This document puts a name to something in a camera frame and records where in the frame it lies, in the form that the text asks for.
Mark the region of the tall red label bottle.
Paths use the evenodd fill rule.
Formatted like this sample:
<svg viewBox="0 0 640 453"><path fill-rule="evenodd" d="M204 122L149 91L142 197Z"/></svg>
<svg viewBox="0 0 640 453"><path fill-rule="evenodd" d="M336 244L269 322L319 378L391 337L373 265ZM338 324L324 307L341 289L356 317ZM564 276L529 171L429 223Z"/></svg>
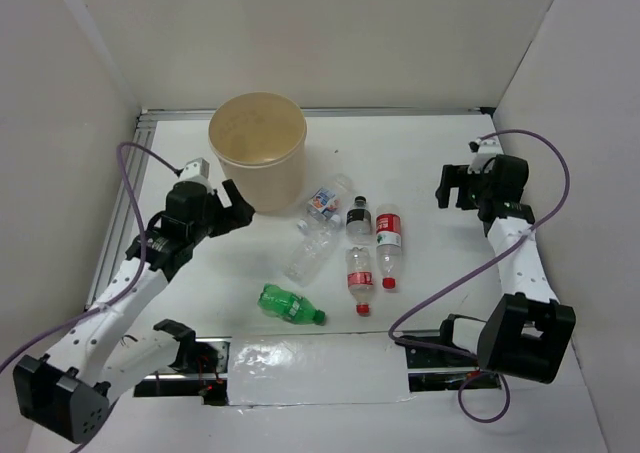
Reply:
<svg viewBox="0 0 640 453"><path fill-rule="evenodd" d="M395 204L381 204L376 209L376 255L382 287L395 291L403 260L402 220Z"/></svg>

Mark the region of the plain clear plastic bottle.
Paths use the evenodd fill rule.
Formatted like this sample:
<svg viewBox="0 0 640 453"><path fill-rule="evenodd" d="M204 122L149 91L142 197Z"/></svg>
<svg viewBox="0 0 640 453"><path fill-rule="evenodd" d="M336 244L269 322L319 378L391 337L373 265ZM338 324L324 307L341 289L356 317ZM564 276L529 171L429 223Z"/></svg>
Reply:
<svg viewBox="0 0 640 453"><path fill-rule="evenodd" d="M333 253L338 236L338 230L325 228L305 237L287 260L285 276L300 286L309 285Z"/></svg>

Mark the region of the blue orange label clear bottle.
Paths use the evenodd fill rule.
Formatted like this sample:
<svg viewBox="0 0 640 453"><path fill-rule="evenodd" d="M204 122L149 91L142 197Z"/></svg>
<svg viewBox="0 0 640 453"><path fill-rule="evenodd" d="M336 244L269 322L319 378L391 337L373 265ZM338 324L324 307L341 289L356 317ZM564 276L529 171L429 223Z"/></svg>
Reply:
<svg viewBox="0 0 640 453"><path fill-rule="evenodd" d="M353 182L345 174L336 174L322 184L304 203L303 214L296 226L303 234L337 224L344 200L351 194Z"/></svg>

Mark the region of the black label clear bottle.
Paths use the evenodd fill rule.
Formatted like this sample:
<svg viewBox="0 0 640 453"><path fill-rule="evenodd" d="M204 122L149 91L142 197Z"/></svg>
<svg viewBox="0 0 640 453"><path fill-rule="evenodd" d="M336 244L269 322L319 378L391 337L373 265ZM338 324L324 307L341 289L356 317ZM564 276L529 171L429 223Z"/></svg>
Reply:
<svg viewBox="0 0 640 453"><path fill-rule="evenodd" d="M372 235L371 212L367 199L358 195L347 212L346 232L353 243L366 244Z"/></svg>

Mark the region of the green plastic bottle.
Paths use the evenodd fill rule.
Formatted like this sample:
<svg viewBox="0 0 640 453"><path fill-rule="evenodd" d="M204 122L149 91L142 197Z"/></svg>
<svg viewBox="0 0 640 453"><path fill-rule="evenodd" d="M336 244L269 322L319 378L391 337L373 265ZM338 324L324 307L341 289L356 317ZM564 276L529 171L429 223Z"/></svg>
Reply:
<svg viewBox="0 0 640 453"><path fill-rule="evenodd" d="M310 300L277 285L265 284L257 304L264 314L294 325L319 325L326 322L326 313Z"/></svg>

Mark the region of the short red label bottle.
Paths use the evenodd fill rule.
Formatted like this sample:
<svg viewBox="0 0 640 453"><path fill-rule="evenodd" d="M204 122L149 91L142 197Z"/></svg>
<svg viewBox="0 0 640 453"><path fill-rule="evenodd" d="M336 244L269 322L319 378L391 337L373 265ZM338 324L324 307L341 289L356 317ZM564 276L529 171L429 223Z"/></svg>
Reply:
<svg viewBox="0 0 640 453"><path fill-rule="evenodd" d="M353 247L346 251L347 288L355 301L359 316L371 314L371 301L374 296L373 269L369 250L366 247Z"/></svg>

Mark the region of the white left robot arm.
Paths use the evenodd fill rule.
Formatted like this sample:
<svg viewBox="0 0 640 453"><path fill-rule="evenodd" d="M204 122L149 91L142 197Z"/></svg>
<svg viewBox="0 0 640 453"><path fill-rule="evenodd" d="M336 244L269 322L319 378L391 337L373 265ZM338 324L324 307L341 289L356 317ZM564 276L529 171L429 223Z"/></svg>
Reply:
<svg viewBox="0 0 640 453"><path fill-rule="evenodd" d="M12 376L23 417L74 444L88 443L119 397L163 368L189 370L200 352L195 331L164 319L147 333L128 330L206 238L248 226L255 213L231 180L215 189L177 182L158 225L134 239L109 287L85 318L40 357L23 356Z"/></svg>

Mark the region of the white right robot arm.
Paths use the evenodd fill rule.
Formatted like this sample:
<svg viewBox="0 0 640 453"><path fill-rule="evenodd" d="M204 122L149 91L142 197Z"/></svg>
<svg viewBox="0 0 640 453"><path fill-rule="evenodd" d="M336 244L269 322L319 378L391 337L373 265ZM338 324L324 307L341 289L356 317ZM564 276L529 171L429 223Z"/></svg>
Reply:
<svg viewBox="0 0 640 453"><path fill-rule="evenodd" d="M576 323L546 278L532 230L535 218L521 197L528 180L525 160L498 154L471 165L446 165L435 196L475 210L498 261L503 296L486 321L450 315L441 325L436 352L448 365L469 354L480 368L539 383L554 381Z"/></svg>

